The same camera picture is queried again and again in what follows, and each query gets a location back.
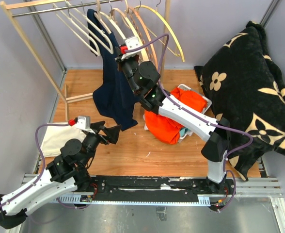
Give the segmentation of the navy blue t shirt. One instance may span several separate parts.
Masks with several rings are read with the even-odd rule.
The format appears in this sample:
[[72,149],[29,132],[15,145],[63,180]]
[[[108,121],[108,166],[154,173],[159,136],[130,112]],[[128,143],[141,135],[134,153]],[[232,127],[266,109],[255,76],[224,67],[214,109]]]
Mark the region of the navy blue t shirt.
[[100,43],[98,47],[103,61],[103,83],[93,92],[94,103],[102,116],[113,118],[125,131],[138,124],[133,119],[138,98],[134,96],[124,73],[118,70],[117,54],[110,54]]

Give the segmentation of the orange hanger with metal hook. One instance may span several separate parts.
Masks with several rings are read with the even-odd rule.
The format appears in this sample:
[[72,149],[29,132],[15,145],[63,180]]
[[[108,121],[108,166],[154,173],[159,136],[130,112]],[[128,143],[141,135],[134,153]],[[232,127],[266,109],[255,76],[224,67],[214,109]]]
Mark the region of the orange hanger with metal hook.
[[[142,44],[145,45],[147,42],[150,42],[151,36],[149,34],[149,30],[141,18],[138,10],[134,9],[133,7],[127,4],[127,14],[138,34],[139,39],[141,40]],[[155,51],[155,46],[153,44],[144,48],[146,55],[142,55],[142,61],[151,61],[156,68],[158,68],[158,59]]]

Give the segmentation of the yellow hanger with metal hook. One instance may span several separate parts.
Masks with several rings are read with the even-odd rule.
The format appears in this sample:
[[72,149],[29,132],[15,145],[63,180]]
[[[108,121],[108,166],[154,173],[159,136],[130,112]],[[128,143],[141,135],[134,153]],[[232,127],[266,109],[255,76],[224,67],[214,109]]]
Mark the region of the yellow hanger with metal hook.
[[162,16],[157,9],[151,8],[150,6],[147,5],[137,5],[134,8],[139,9],[139,8],[144,8],[155,14],[163,23],[164,25],[164,33],[169,33],[170,36],[172,37],[174,43],[175,43],[175,51],[171,50],[169,47],[169,51],[175,56],[181,58],[182,62],[185,62],[185,56],[182,50],[182,47],[177,39],[177,36],[175,35],[173,29],[171,28],[169,24],[169,17],[170,17],[170,7],[171,7],[171,1],[166,0],[165,1],[165,7],[164,7],[164,16]]

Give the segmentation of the orange t shirt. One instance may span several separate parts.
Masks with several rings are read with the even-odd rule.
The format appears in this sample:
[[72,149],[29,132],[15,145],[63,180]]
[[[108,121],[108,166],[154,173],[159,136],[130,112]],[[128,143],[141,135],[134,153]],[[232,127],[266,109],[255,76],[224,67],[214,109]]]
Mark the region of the orange t shirt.
[[[179,97],[177,87],[170,92],[174,97]],[[184,104],[189,104],[189,98],[185,99],[185,93],[182,95]],[[167,144],[176,144],[180,139],[179,131],[185,126],[164,116],[156,115],[153,112],[145,111],[145,121],[149,131],[156,139]]]

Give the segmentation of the teal t shirt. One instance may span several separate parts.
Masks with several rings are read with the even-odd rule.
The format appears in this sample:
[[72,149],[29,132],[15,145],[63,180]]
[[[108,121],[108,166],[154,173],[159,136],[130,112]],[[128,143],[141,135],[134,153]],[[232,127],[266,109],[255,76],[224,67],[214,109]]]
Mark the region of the teal t shirt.
[[192,131],[190,129],[188,129],[188,128],[182,128],[182,129],[180,129],[179,134],[180,134],[180,137],[184,137],[186,135],[191,136],[192,135]]

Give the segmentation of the white pink t shirt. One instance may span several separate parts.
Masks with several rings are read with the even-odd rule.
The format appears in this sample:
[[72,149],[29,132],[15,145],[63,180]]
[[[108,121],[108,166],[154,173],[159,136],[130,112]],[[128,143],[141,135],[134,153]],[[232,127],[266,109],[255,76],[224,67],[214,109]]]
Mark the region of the white pink t shirt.
[[146,131],[148,131],[149,129],[148,129],[147,125],[146,125],[145,115],[143,115],[143,119],[144,119],[144,122],[145,122],[144,129],[145,129]]

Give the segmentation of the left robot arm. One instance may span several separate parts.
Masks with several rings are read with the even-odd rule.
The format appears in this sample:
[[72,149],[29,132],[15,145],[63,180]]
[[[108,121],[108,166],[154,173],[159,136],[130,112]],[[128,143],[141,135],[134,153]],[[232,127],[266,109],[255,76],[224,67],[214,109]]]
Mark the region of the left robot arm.
[[0,194],[0,226],[12,229],[23,223],[34,211],[61,195],[90,189],[92,165],[99,144],[116,144],[122,126],[105,127],[104,121],[88,122],[81,131],[85,138],[68,140],[60,154],[41,172],[19,189]]

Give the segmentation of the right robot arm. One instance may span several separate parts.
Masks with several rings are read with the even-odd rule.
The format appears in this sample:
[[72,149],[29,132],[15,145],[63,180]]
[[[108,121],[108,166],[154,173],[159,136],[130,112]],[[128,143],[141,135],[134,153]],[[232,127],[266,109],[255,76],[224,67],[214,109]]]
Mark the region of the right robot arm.
[[158,83],[160,74],[152,62],[139,63],[137,55],[119,55],[115,60],[145,110],[176,121],[205,141],[201,154],[208,162],[207,189],[212,194],[224,190],[225,156],[230,140],[226,127],[229,122],[226,119],[218,121],[210,118],[164,90]]

